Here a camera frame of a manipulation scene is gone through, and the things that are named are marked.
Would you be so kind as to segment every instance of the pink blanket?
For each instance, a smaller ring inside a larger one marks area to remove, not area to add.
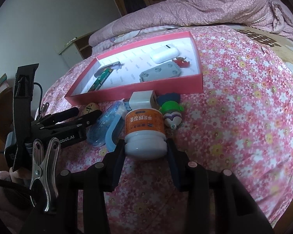
[[[193,35],[204,92],[181,96],[182,125],[174,132],[168,129],[167,136],[205,168],[232,170],[274,225],[293,198],[293,74],[269,47],[227,26],[171,31]],[[110,50],[164,34],[134,37]],[[46,92],[47,114],[71,108],[64,95],[92,59],[78,63]],[[104,111],[110,104],[99,106]],[[105,145],[75,144],[63,149],[57,171],[85,170],[106,153]],[[111,233],[180,234],[186,198],[175,189],[165,159],[126,158],[118,187],[105,193]],[[79,201],[81,213],[81,193]]]
[[[240,23],[293,40],[293,15],[280,0],[168,0],[128,14],[95,32],[94,47],[104,40],[151,26],[199,26]]]

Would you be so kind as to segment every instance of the green toy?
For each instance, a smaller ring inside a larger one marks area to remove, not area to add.
[[[170,100],[162,104],[162,108],[160,111],[162,114],[165,114],[171,110],[174,110],[176,112],[183,112],[184,108],[183,106],[179,105],[177,102]]]

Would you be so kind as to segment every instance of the metal clip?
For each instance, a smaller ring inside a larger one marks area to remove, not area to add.
[[[59,139],[55,137],[52,138],[49,142],[46,156],[43,157],[44,151],[41,141],[36,139],[33,144],[30,189],[32,189],[34,182],[39,179],[46,193],[45,212],[52,211],[55,207],[56,198],[58,196],[58,190],[55,183],[55,169],[60,148],[61,144]]]
[[[40,119],[44,118],[44,116],[46,115],[49,105],[50,105],[49,102],[46,102],[45,104],[42,105]]]

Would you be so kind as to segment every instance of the gray plastic block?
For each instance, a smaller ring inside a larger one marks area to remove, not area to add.
[[[165,62],[154,68],[143,71],[140,74],[140,82],[178,77],[181,73],[180,67],[173,61]]]

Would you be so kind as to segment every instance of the white power adapter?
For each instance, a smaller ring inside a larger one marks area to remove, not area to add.
[[[156,64],[176,58],[179,55],[179,50],[173,45],[165,45],[154,49],[150,52],[152,61]]]
[[[129,106],[131,110],[154,108],[158,109],[156,102],[156,95],[153,90],[147,91],[135,91],[129,100]]]

